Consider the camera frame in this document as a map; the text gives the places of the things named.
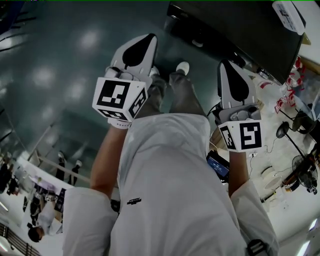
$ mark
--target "black fan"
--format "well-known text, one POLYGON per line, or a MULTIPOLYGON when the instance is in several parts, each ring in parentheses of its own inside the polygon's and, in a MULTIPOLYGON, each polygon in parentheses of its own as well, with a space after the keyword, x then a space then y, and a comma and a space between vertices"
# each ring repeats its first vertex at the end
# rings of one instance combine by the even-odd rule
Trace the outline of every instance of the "black fan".
POLYGON ((318 172, 309 158, 297 155, 292 160, 292 170, 296 173, 299 183, 306 188, 309 193, 317 194, 318 172))

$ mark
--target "white sleeve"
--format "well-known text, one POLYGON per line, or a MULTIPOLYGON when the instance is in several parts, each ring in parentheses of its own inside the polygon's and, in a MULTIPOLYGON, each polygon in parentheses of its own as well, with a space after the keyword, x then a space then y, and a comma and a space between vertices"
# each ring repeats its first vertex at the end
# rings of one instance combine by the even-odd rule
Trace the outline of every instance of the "white sleeve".
POLYGON ((277 256, 279 253, 277 236, 252 181, 249 180, 238 188, 230 199, 241 234, 247 244, 260 239, 267 245, 268 255, 277 256))
POLYGON ((68 189, 63 206, 63 256, 102 256, 117 217, 107 195, 83 187, 68 189))

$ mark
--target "white container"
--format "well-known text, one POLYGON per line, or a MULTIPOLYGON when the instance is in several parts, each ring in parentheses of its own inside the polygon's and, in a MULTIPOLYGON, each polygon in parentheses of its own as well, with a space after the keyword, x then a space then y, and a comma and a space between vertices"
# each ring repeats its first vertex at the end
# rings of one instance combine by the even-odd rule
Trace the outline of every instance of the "white container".
POLYGON ((305 26, 292 1, 275 1, 272 7, 286 29, 300 36, 305 32, 305 26))
POLYGON ((262 101, 269 113, 273 114, 278 112, 277 109, 281 106, 279 102, 286 104, 288 99, 286 97, 287 86, 277 85, 267 82, 260 77, 255 77, 253 80, 256 89, 256 97, 262 101))

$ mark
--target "black logo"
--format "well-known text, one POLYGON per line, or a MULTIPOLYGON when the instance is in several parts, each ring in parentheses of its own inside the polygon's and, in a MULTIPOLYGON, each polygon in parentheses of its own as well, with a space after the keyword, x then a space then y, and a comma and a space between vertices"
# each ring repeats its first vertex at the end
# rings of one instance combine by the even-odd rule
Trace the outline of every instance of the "black logo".
POLYGON ((129 108, 129 113, 132 116, 132 118, 136 116, 139 109, 142 107, 142 105, 146 101, 146 99, 147 99, 146 92, 145 92, 145 89, 143 88, 143 90, 139 93, 139 95, 134 100, 132 106, 129 108))
POLYGON ((242 150, 260 148, 262 144, 260 123, 240 123, 240 139, 242 150))
POLYGON ((126 116, 120 112, 114 112, 111 110, 98 109, 106 118, 115 118, 119 120, 128 121, 126 116))
POLYGON ((129 202, 127 202, 126 204, 127 205, 135 205, 136 203, 139 203, 141 202, 141 198, 138 197, 138 198, 135 198, 135 199, 131 199, 129 202))
POLYGON ((122 109, 124 107, 130 82, 106 80, 97 105, 122 109))
POLYGON ((224 138, 224 142, 226 144, 226 147, 230 150, 235 150, 236 149, 236 145, 234 143, 234 140, 231 137, 231 133, 228 129, 228 126, 224 126, 222 128, 220 128, 220 131, 222 133, 222 136, 224 138))

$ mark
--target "gray pants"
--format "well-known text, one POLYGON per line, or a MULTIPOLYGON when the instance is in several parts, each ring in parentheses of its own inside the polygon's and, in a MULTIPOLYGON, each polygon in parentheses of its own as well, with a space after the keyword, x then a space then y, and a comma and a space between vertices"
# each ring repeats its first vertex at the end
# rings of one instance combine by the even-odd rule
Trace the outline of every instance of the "gray pants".
MULTIPOLYGON (((169 84, 174 93, 170 113, 195 114, 208 118, 198 101, 193 84, 182 70, 170 74, 169 84)), ((167 82, 163 78, 157 74, 152 76, 152 85, 148 89, 149 98, 136 115, 136 119, 163 114, 160 107, 166 87, 167 82)))

